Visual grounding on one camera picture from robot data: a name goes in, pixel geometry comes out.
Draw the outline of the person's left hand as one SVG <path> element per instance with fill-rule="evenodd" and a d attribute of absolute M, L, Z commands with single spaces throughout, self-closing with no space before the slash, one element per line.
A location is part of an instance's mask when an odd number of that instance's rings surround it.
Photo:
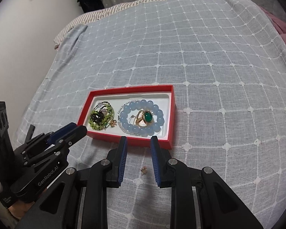
<path fill-rule="evenodd" d="M 12 206 L 10 206 L 8 210 L 13 217 L 20 220 L 33 205 L 34 202 L 24 203 L 23 201 L 17 201 Z"/>

